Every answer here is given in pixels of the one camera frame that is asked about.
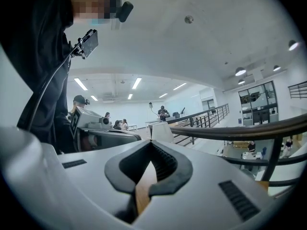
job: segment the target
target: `metal railing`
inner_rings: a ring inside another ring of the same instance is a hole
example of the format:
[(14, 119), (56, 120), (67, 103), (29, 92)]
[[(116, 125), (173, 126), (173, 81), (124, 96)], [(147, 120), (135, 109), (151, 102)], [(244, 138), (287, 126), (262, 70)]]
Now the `metal railing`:
[[(205, 112), (171, 120), (169, 121), (169, 123), (177, 122), (177, 120), (182, 121), (187, 118), (190, 119), (195, 116), (199, 116), (203, 113)], [(193, 123), (195, 123), (195, 121), (193, 122), (190, 120), (188, 125), (191, 125)], [(295, 185), (296, 182), (298, 181), (299, 178), (286, 180), (286, 181), (270, 181), (270, 178), (277, 165), (295, 164), (307, 160), (307, 154), (302, 154), (287, 159), (279, 159), (283, 138), (292, 135), (301, 134), (307, 131), (307, 114), (279, 122), (263, 124), (258, 126), (241, 126), (241, 127), (229, 127), (229, 128), (212, 128), (204, 124), (203, 126), (205, 128), (199, 128), (199, 125), (195, 127), (171, 126), (170, 129), (173, 134), (176, 134), (176, 136), (186, 136), (193, 138), (205, 138), (205, 139), (228, 140), (228, 141), (274, 139), (273, 148), (271, 154), (269, 155), (268, 160), (246, 160), (246, 159), (235, 159), (228, 157), (222, 157), (222, 158), (232, 164), (265, 166), (266, 169), (264, 171), (261, 181), (269, 182), (269, 186), (272, 187)]]
[[(180, 127), (196, 127), (196, 128), (207, 128), (207, 127), (214, 127), (216, 124), (219, 124), (221, 120), (223, 120), (229, 114), (229, 107), (228, 104), (218, 106), (215, 108), (211, 108), (207, 111), (203, 111), (200, 113), (188, 115), (181, 118), (176, 118), (173, 120), (167, 121), (168, 124), (174, 124), (177, 122), (185, 121), (180, 124)], [(191, 138), (191, 140), (184, 144), (183, 146), (187, 146), (188, 144), (192, 143), (194, 145), (195, 137), (187, 136), (184, 137), (182, 140), (176, 141), (175, 144), (179, 144), (187, 139)]]
[(307, 98), (307, 81), (288, 87), (291, 98)]

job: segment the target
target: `baseball cap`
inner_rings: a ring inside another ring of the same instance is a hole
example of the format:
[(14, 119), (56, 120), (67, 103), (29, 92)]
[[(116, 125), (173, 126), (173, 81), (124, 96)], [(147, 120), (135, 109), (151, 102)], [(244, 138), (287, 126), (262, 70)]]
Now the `baseball cap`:
[(75, 98), (73, 99), (74, 102), (79, 102), (80, 104), (84, 104), (86, 103), (86, 99), (82, 96), (82, 95), (77, 95), (75, 96)]

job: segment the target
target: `wooden board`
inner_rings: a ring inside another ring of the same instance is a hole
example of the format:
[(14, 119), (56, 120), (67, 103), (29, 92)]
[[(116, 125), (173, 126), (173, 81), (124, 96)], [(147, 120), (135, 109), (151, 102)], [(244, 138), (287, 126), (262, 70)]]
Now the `wooden board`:
[(150, 162), (141, 180), (136, 185), (136, 203), (139, 215), (145, 210), (150, 203), (148, 196), (149, 188), (152, 184), (157, 183), (157, 175), (153, 164)]

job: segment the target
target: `person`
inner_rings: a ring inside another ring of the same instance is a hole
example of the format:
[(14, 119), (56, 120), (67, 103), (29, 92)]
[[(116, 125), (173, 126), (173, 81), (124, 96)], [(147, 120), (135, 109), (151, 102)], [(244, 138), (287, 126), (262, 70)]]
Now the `person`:
[(70, 120), (70, 121), (72, 119), (74, 112), (76, 111), (77, 106), (82, 107), (82, 108), (85, 107), (86, 99), (82, 95), (76, 95), (75, 98), (72, 101), (72, 104), (73, 104), (72, 110), (70, 112), (68, 112), (68, 116), (67, 116), (68, 120)]
[(249, 143), (248, 145), (248, 152), (254, 152), (256, 150), (256, 143), (255, 141), (251, 141), (251, 143)]
[(160, 117), (161, 121), (166, 121), (166, 118), (168, 117), (168, 111), (164, 108), (164, 106), (161, 106), (161, 109), (158, 111), (158, 117)]
[(286, 145), (284, 146), (283, 154), (281, 155), (280, 159), (289, 157), (292, 147), (293, 147), (293, 137), (290, 136), (290, 138), (286, 142)]
[[(14, 7), (18, 9), (2, 10), (2, 18), (9, 23), (2, 25), (2, 31), (7, 33), (0, 34), (0, 42), (18, 74), (33, 92), (37, 92), (47, 74), (72, 50), (65, 29), (77, 20), (109, 18), (111, 6), (110, 0), (14, 0)], [(53, 145), (57, 154), (76, 152), (70, 122), (66, 118), (70, 66), (68, 59), (54, 75), (30, 130), (40, 142)], [(19, 128), (25, 128), (30, 112), (28, 103), (19, 119)], [(81, 147), (82, 150), (92, 149), (88, 137), (81, 138)]]
[(128, 123), (127, 123), (127, 120), (125, 118), (121, 122), (120, 127), (121, 127), (121, 130), (128, 130)]
[(115, 121), (115, 124), (113, 126), (114, 129), (118, 129), (118, 130), (121, 130), (121, 127), (120, 127), (121, 123), (119, 120), (116, 120)]

